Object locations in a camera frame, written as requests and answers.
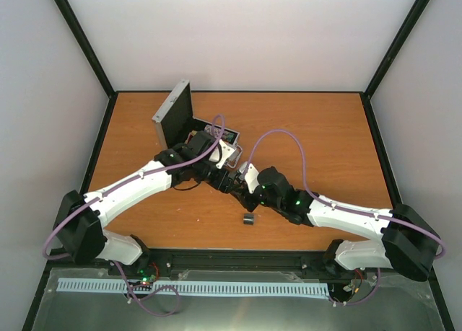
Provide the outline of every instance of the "black metal frame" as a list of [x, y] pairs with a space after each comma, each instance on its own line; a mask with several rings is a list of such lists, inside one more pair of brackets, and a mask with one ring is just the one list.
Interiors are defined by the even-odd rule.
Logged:
[[[364, 92], [348, 92], [348, 93], [357, 93], [360, 95], [362, 104], [365, 111], [365, 116], [369, 124], [370, 132], [372, 139], [375, 144], [375, 149], [377, 151], [378, 159], [380, 166], [383, 172], [385, 183], [387, 185], [388, 194], [390, 195], [391, 202], [393, 206], [401, 202], [401, 197], [396, 185], [396, 181], [391, 170], [390, 162], [388, 160], [385, 147], [380, 135], [377, 121], [370, 104], [370, 100], [381, 83], [383, 77], [385, 76], [387, 70], [390, 68], [393, 63], [394, 58], [397, 56], [399, 50], [405, 43], [409, 33], [411, 32], [414, 25], [417, 23], [420, 15], [424, 11], [424, 8], [430, 0], [416, 0], [411, 10], [409, 11], [406, 19], [404, 20], [400, 30], [395, 36], [395, 39], [391, 43], [390, 48], [385, 54], [382, 62], [380, 63], [377, 71], [374, 74], [374, 77], [371, 79], [369, 86]], [[113, 109], [116, 105], [117, 97], [119, 92], [115, 92], [110, 82], [105, 75], [105, 72], [100, 65], [100, 62], [93, 51], [90, 42], [84, 34], [82, 27], [80, 26], [72, 8], [70, 7], [67, 0], [55, 0], [58, 8], [60, 9], [64, 19], [66, 20], [69, 28], [74, 34], [77, 42], [82, 48], [83, 53], [87, 57], [93, 71], [96, 74], [96, 77], [100, 80], [100, 83], [105, 90], [106, 94], [109, 96], [109, 103], [106, 109], [103, 123], [101, 125], [100, 131], [95, 142], [95, 147], [90, 158], [90, 163], [88, 165], [87, 171], [84, 176], [84, 181], [82, 183], [81, 193], [88, 191], [90, 182], [95, 171], [96, 163], [100, 154], [101, 147], [103, 145], [104, 137], [109, 126], [110, 117], [113, 113]], [[161, 92], [161, 91], [135, 91], [135, 92]], [[262, 92], [262, 91], [220, 91], [220, 92]], [[305, 262], [310, 262], [311, 260], [317, 259], [322, 256], [323, 252], [286, 252], [286, 251], [226, 251], [226, 250], [154, 250], [156, 256], [158, 256], [158, 263], [160, 264], [160, 273], [161, 275], [175, 276], [177, 273], [181, 272], [186, 268], [196, 268], [196, 269], [208, 269], [208, 270], [226, 270], [229, 267], [229, 262], [231, 261], [233, 270], [236, 267], [241, 268], [242, 270], [278, 270], [286, 272], [294, 272], [303, 278], [315, 278], [320, 281], [335, 283], [338, 280], [334, 280], [327, 275], [321, 273], [316, 273], [312, 270], [304, 269], [302, 270], [302, 264]], [[258, 261], [258, 268], [252, 262]], [[42, 278], [38, 285], [38, 289], [35, 293], [35, 297], [32, 301], [32, 305], [29, 310], [29, 314], [25, 320], [23, 331], [28, 331], [32, 329], [35, 316], [38, 312], [38, 307], [45, 290], [46, 282], [49, 277], [49, 273], [52, 268], [72, 268], [74, 264], [71, 261], [59, 261], [59, 262], [47, 262], [45, 270], [43, 271]], [[94, 262], [91, 267], [94, 268], [108, 268], [110, 269], [109, 264], [102, 260]], [[435, 301], [440, 312], [443, 324], [447, 331], [454, 330], [453, 323], [450, 319], [448, 309], [446, 307], [443, 294], [440, 290], [440, 286], [437, 282], [437, 278], [434, 270], [429, 278], [430, 287], [432, 289]]]

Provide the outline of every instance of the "metal floor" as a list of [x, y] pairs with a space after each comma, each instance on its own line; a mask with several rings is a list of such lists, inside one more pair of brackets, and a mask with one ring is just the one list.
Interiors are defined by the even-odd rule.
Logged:
[[[332, 307], [327, 300], [285, 297], [184, 296], [173, 316], [156, 318], [123, 294], [56, 293], [59, 277], [101, 277], [100, 270], [54, 270], [34, 330], [444, 330], [428, 283], [399, 275], [384, 277], [377, 294], [360, 306]], [[175, 305], [174, 296], [146, 302], [156, 312]]]

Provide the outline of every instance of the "red wire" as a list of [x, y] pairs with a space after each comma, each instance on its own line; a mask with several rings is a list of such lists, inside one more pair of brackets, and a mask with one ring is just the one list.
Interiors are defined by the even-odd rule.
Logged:
[[361, 278], [361, 281], [363, 281], [364, 278], [362, 277], [361, 271], [358, 270], [357, 268], [355, 268], [354, 271], [358, 274], [359, 278]]
[[152, 262], [151, 266], [154, 266], [154, 268], [156, 269], [156, 278], [155, 278], [154, 282], [157, 282], [159, 280], [159, 268], [157, 267], [155, 262]]

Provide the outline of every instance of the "small black object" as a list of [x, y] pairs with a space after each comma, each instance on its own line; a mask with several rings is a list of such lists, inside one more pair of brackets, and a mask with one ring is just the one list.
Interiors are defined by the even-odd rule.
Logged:
[[255, 216], [253, 213], [246, 213], [244, 215], [244, 224], [245, 225], [253, 225], [255, 223]]

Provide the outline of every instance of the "wooden tabletop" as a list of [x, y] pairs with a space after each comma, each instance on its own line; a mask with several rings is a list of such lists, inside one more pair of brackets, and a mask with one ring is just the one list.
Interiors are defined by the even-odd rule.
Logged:
[[[136, 171], [160, 151], [151, 118], [166, 96], [119, 94], [90, 191]], [[261, 134], [287, 129], [305, 149], [312, 190], [346, 203], [391, 207], [358, 94], [205, 92], [193, 93], [193, 106], [197, 118], [211, 120], [222, 113], [226, 126], [240, 131], [241, 162]], [[265, 138], [253, 164], [259, 170], [274, 165], [302, 188], [302, 161], [289, 136]], [[335, 229], [296, 226], [261, 206], [254, 211], [255, 225], [243, 225], [244, 213], [232, 196], [202, 184], [188, 192], [153, 195], [121, 214], [108, 230], [135, 234], [157, 248], [325, 250], [333, 239], [360, 239]]]

